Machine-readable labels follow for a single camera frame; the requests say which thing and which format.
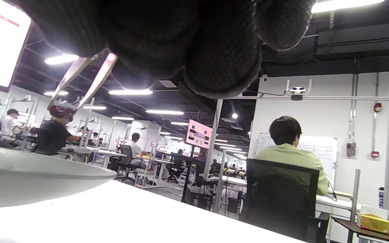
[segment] white shirt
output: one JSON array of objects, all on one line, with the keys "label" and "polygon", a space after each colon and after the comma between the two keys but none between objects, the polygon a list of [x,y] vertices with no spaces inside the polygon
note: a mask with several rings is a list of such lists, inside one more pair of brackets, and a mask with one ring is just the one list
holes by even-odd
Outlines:
[{"label": "white shirt", "polygon": [[19,126],[20,123],[16,122],[13,117],[6,115],[0,119],[1,122],[1,135],[10,136],[12,134],[13,128]]},{"label": "white shirt", "polygon": [[143,152],[143,150],[133,141],[128,142],[127,145],[131,148],[131,154],[133,155],[133,158],[136,158],[136,155],[139,155]]}]

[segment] pink screen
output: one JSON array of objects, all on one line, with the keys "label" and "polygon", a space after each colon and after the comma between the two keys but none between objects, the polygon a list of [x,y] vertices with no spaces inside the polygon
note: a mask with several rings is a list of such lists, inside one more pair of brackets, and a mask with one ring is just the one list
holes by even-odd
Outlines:
[{"label": "pink screen", "polygon": [[212,128],[202,125],[201,123],[198,123],[194,120],[190,120],[188,123],[188,131],[185,137],[185,143],[209,149],[212,134]]}]

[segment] trash bin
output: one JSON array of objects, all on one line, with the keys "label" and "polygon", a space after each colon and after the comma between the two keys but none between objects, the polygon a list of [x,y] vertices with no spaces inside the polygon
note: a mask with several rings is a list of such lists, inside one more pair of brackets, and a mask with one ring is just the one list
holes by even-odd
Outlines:
[{"label": "trash bin", "polygon": [[231,213],[236,213],[238,211],[239,200],[237,198],[229,197],[227,201],[227,211]]}]

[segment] light green shirt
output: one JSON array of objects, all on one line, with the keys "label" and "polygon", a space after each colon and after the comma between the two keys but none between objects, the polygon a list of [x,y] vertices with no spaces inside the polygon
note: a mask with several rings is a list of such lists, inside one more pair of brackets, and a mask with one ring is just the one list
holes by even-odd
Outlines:
[{"label": "light green shirt", "polygon": [[[322,167],[322,162],[318,156],[312,152],[297,149],[293,145],[284,143],[282,145],[269,146],[262,149],[256,155],[256,159],[318,169],[319,181],[317,194],[325,195],[328,192],[329,181],[325,175],[324,168]],[[308,186],[310,183],[306,178],[300,177],[298,175],[292,175],[291,177],[302,185]]]}]

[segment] whiteboard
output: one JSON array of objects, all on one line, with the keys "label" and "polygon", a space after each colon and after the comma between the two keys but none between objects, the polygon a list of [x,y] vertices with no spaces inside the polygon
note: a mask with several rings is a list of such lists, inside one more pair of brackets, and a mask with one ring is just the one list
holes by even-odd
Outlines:
[{"label": "whiteboard", "polygon": [[[256,154],[268,146],[276,146],[269,133],[259,134]],[[301,136],[298,148],[314,153],[322,161],[324,172],[334,186],[335,162],[337,159],[337,140],[333,137]]]}]

